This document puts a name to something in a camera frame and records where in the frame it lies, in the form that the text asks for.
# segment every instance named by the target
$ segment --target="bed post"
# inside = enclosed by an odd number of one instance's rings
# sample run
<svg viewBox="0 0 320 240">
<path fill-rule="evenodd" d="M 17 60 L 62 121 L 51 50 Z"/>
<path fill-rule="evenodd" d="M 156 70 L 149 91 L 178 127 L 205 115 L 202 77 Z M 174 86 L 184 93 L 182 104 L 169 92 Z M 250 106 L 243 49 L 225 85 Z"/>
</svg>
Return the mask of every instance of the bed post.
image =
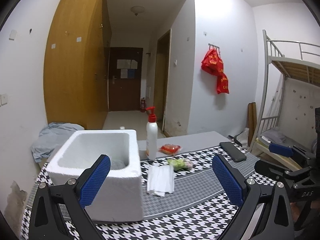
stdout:
<svg viewBox="0 0 320 240">
<path fill-rule="evenodd" d="M 259 111 L 259 117 L 257 120 L 257 126 L 253 134 L 253 138 L 249 147 L 249 152 L 252 151 L 253 144 L 255 139 L 257 138 L 258 131 L 261 124 L 261 118 L 263 115 L 264 106 L 266 104 L 266 97 L 267 97 L 267 88 L 268 88 L 268 72 L 269 72 L 269 62 L 268 62 L 268 42 L 267 42 L 267 32 L 266 30 L 262 30 L 263 33 L 263 43 L 264 43 L 264 82 L 263 82 L 263 92 L 262 92 L 262 100 L 261 106 Z"/>
<path fill-rule="evenodd" d="M 278 126 L 281 110 L 282 110 L 282 104 L 283 104 L 283 98 L 284 98 L 284 84 L 285 84 L 285 76 L 282 74 L 282 88 L 281 88 L 281 97 L 280 97 L 280 106 L 279 106 L 279 112 L 277 117 L 276 126 Z"/>
</svg>

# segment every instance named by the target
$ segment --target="white foam box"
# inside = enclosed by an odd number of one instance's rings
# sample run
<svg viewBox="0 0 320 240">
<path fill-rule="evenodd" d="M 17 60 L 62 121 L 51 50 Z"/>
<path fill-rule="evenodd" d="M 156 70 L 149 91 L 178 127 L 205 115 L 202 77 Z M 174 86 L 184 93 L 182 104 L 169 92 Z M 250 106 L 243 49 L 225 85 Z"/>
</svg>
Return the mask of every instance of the white foam box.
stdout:
<svg viewBox="0 0 320 240">
<path fill-rule="evenodd" d="M 135 130 L 76 131 L 52 158 L 47 172 L 54 185 L 77 179 L 101 154 L 124 163 L 111 170 L 93 203 L 85 209 L 95 221 L 129 222 L 143 219 L 141 167 Z"/>
</svg>

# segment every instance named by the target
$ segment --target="red bottle cap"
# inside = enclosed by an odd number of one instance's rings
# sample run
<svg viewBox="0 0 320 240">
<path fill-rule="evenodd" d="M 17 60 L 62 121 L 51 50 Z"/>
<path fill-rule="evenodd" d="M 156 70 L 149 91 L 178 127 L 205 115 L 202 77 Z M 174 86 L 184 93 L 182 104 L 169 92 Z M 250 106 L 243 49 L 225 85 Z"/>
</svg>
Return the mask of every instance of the red bottle cap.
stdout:
<svg viewBox="0 0 320 240">
<path fill-rule="evenodd" d="M 146 110 L 150 110 L 151 114 L 149 114 L 148 122 L 156 122 L 157 121 L 157 116 L 154 114 L 154 110 L 156 108 L 154 106 L 146 108 Z"/>
</svg>

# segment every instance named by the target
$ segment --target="blue gripper pad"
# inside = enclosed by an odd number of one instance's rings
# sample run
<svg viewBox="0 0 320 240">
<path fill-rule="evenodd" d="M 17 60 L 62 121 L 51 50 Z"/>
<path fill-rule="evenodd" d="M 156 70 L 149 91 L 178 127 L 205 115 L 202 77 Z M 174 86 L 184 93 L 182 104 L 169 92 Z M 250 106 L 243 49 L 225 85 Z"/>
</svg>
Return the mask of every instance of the blue gripper pad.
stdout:
<svg viewBox="0 0 320 240">
<path fill-rule="evenodd" d="M 269 151 L 284 157 L 291 157 L 293 155 L 293 151 L 291 148 L 275 143 L 271 143 L 269 145 Z"/>
<path fill-rule="evenodd" d="M 106 179 L 111 167 L 111 161 L 108 156 L 105 156 L 98 166 L 91 173 L 90 177 L 84 183 L 80 190 L 79 203 L 82 208 L 92 204 L 100 187 Z"/>
<path fill-rule="evenodd" d="M 236 181 L 230 170 L 217 155 L 212 159 L 212 170 L 226 192 L 231 204 L 240 207 L 244 202 L 243 189 Z"/>
</svg>

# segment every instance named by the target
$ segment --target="white paper notice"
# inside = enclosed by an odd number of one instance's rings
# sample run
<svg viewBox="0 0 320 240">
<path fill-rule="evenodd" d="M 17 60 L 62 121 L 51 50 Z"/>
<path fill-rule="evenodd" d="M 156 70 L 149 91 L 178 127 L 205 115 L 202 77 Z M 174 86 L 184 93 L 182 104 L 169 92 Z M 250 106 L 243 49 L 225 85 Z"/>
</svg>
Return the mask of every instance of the white paper notice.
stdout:
<svg viewBox="0 0 320 240">
<path fill-rule="evenodd" d="M 129 59 L 118 59 L 117 60 L 117 69 L 128 69 L 130 68 L 131 60 Z"/>
<path fill-rule="evenodd" d="M 138 62 L 136 62 L 135 60 L 131 60 L 131 69 L 138 69 Z"/>
<path fill-rule="evenodd" d="M 127 69 L 121 69 L 120 78 L 128 78 L 128 70 Z"/>
</svg>

